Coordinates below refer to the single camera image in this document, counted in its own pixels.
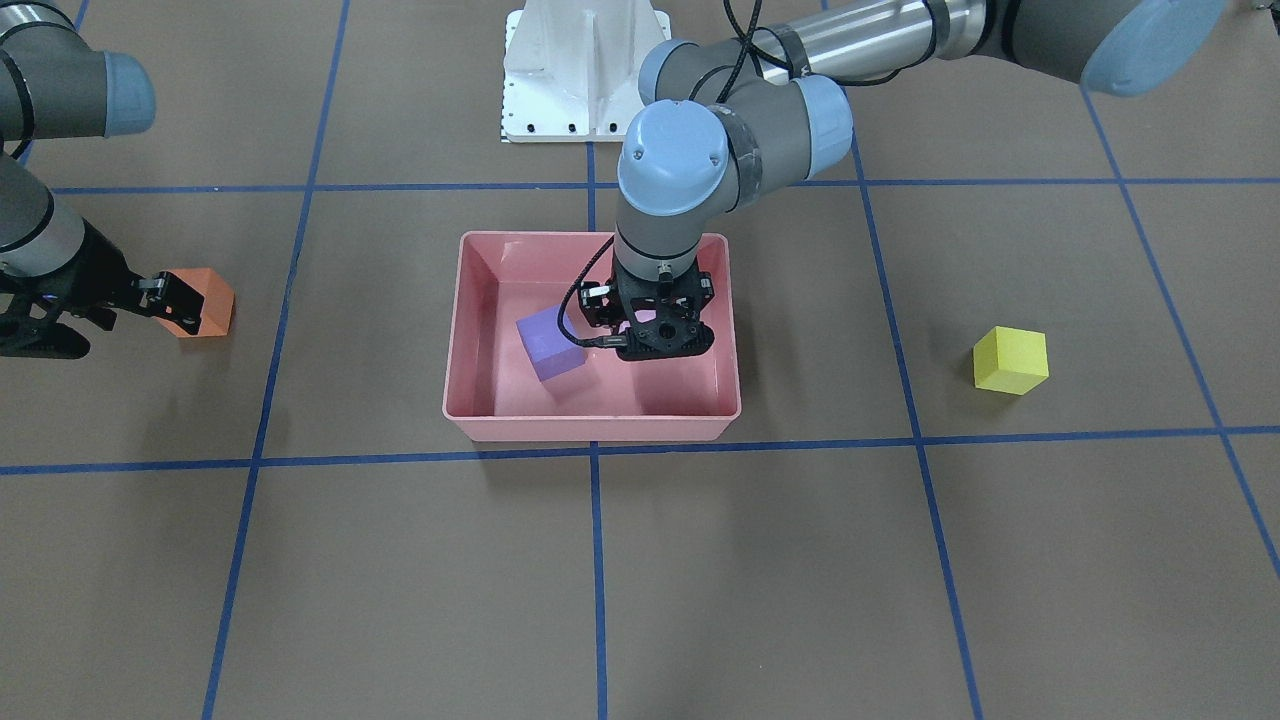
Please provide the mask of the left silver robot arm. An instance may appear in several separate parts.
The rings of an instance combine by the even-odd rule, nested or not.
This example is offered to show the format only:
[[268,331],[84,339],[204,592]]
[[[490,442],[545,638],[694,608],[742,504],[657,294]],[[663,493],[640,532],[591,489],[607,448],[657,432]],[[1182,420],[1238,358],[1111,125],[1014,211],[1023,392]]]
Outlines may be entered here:
[[714,45],[672,38],[645,56],[643,101],[620,151],[604,283],[564,295],[609,348],[635,363],[709,351],[716,288],[698,264],[714,217],[810,179],[852,146],[849,88],[933,59],[989,56],[1091,92],[1132,97],[1178,73],[1222,1],[855,1],[790,24],[753,15]]

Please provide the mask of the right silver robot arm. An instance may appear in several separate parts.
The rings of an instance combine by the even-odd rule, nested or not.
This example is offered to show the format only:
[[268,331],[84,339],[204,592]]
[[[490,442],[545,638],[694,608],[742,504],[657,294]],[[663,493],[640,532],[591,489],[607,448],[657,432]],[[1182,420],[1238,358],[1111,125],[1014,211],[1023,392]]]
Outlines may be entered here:
[[204,327],[204,296],[173,272],[142,275],[23,161],[33,143],[111,138],[150,129],[157,113],[148,72],[132,55],[92,47],[52,1],[1,9],[1,351],[76,360],[90,341],[63,322],[113,331],[119,313]]

